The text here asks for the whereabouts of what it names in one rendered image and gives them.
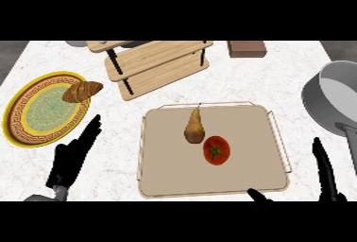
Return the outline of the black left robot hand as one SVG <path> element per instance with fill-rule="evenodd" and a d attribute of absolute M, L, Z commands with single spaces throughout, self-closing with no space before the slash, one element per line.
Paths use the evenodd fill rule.
<path fill-rule="evenodd" d="M 100 115 L 96 115 L 80 137 L 68 145 L 59 144 L 56 146 L 53 167 L 46 182 L 49 188 L 56 186 L 71 187 L 100 131 Z"/>

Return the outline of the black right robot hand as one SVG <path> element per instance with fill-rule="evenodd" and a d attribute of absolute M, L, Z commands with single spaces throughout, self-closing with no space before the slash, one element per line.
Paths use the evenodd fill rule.
<path fill-rule="evenodd" d="M 319 168 L 319 201 L 347 202 L 344 193 L 338 191 L 333 167 L 323 148 L 323 144 L 317 137 L 313 141 L 313 154 L 317 160 Z"/>

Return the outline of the red tomato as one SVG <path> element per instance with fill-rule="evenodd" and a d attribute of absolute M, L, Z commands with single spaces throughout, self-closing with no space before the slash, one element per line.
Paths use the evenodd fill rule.
<path fill-rule="evenodd" d="M 221 165 L 230 157 L 230 146 L 220 136 L 211 136 L 204 143 L 204 157 L 209 164 Z"/>

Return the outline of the wooden tiered shelf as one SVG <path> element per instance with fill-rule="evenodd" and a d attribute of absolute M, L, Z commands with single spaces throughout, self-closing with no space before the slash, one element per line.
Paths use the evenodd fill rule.
<path fill-rule="evenodd" d="M 205 49 L 212 41 L 152 41 L 115 53 L 133 41 L 87 41 L 91 53 L 108 53 L 108 77 L 125 101 L 147 94 L 208 66 Z"/>

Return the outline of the yellow patterned plate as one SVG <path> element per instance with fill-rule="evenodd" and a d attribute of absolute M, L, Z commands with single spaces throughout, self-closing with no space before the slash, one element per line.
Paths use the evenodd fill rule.
<path fill-rule="evenodd" d="M 75 73 L 60 71 L 35 78 L 18 91 L 3 115 L 3 132 L 19 147 L 43 147 L 60 140 L 80 124 L 90 100 L 63 102 L 72 84 L 86 82 Z"/>

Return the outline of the brown croissant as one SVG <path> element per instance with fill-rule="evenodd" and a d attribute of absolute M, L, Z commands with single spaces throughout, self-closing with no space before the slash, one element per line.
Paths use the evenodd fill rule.
<path fill-rule="evenodd" d="M 80 103 L 87 100 L 103 89 L 103 84 L 96 81 L 81 81 L 71 85 L 63 92 L 63 101 Z"/>

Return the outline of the grey metal saucepan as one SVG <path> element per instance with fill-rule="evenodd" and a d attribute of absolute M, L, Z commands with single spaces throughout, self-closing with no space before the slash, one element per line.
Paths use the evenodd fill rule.
<path fill-rule="evenodd" d="M 305 83 L 301 99 L 319 125 L 347 139 L 357 174 L 357 62 L 329 62 Z"/>

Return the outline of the brown pear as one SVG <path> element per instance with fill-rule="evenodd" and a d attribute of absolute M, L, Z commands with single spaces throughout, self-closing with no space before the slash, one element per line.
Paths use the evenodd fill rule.
<path fill-rule="evenodd" d="M 192 110 L 189 123 L 184 129 L 184 137 L 190 144 L 199 144 L 205 138 L 205 130 L 201 122 L 199 108 Z"/>

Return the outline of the brown rectangular block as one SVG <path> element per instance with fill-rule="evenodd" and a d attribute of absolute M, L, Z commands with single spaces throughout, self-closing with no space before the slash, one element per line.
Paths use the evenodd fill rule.
<path fill-rule="evenodd" d="M 263 58 L 267 54 L 263 41 L 229 41 L 227 45 L 232 58 Z"/>

